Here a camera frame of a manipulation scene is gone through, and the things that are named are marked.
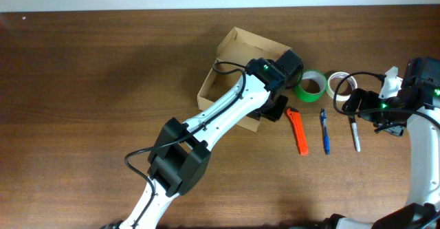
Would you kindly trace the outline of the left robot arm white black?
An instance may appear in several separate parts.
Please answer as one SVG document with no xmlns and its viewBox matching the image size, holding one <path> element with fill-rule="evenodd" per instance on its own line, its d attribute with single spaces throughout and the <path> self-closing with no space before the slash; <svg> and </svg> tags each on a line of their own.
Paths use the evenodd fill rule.
<svg viewBox="0 0 440 229">
<path fill-rule="evenodd" d="M 125 165 L 146 181 L 135 208 L 108 228 L 155 228 L 171 202 L 185 195 L 203 177 L 215 144 L 249 113 L 272 109 L 294 77 L 303 75 L 296 58 L 252 59 L 234 64 L 236 84 L 200 114 L 179 122 L 171 118 L 153 146 L 135 150 Z"/>
</svg>

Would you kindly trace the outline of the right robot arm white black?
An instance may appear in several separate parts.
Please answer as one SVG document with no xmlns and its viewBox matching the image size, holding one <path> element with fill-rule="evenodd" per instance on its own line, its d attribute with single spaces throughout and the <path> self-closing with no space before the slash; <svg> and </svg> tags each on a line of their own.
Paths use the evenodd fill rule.
<svg viewBox="0 0 440 229">
<path fill-rule="evenodd" d="M 410 192 L 405 206 L 375 222 L 333 214 L 317 228 L 438 228 L 439 227 L 439 60 L 414 58 L 403 78 L 394 69 L 376 74 L 379 93 L 354 89 L 334 109 L 349 118 L 373 123 L 375 132 L 410 137 Z"/>
</svg>

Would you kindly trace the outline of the green tape roll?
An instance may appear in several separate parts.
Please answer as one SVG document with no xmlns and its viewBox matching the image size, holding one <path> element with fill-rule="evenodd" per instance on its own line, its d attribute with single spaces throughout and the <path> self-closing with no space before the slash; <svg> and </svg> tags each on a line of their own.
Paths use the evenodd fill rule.
<svg viewBox="0 0 440 229">
<path fill-rule="evenodd" d="M 315 102 L 323 95 L 326 88 L 326 76 L 316 69 L 308 69 L 304 71 L 302 81 L 294 88 L 294 92 L 303 102 Z"/>
</svg>

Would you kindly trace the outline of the orange utility knife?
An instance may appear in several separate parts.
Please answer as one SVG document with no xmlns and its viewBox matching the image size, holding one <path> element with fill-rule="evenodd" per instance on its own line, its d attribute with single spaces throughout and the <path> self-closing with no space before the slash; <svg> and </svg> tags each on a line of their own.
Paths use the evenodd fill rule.
<svg viewBox="0 0 440 229">
<path fill-rule="evenodd" d="M 304 131 L 300 112 L 294 108 L 288 107 L 286 110 L 286 116 L 289 118 L 289 121 L 291 122 L 298 147 L 298 152 L 302 156 L 307 156 L 309 154 L 309 148 L 308 148 L 307 139 L 305 136 L 305 131 Z"/>
</svg>

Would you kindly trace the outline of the cream masking tape roll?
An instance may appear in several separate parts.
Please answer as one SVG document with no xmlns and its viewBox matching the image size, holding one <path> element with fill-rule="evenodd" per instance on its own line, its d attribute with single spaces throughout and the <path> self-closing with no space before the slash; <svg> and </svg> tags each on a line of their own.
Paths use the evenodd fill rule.
<svg viewBox="0 0 440 229">
<path fill-rule="evenodd" d="M 335 91 L 336 91 L 336 89 L 332 87 L 332 82 L 335 81 L 335 80 L 337 80 L 337 79 L 342 80 L 343 78 L 347 77 L 348 75 L 349 75 L 349 74 L 346 73 L 346 72 L 334 72 L 334 73 L 332 73 L 332 74 L 330 75 L 330 77 L 329 77 L 328 80 L 327 80 L 327 88 L 326 88 L 327 95 L 328 95 L 330 98 L 334 98 L 334 96 L 335 96 Z M 356 79 L 354 79 L 354 77 L 351 76 L 351 77 L 349 77 L 346 81 L 348 82 L 349 87 L 350 87 L 352 90 L 358 88 L 358 83 L 357 83 Z M 338 94 L 338 95 L 336 96 L 336 100 L 337 100 L 338 102 L 345 102 L 345 101 L 347 101 L 349 98 L 350 98 L 350 95 L 340 95 L 340 94 Z"/>
</svg>

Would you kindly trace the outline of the brown cardboard box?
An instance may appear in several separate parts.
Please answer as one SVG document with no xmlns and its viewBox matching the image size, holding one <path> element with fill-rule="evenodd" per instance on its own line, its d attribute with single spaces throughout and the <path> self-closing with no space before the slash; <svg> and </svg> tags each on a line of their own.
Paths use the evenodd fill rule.
<svg viewBox="0 0 440 229">
<path fill-rule="evenodd" d="M 242 30 L 232 28 L 217 48 L 217 70 L 211 69 L 197 94 L 197 104 L 205 111 L 212 105 L 222 109 L 238 98 L 223 118 L 256 132 L 261 119 L 249 113 L 269 99 L 277 99 L 290 80 L 303 69 L 301 59 L 291 47 Z"/>
</svg>

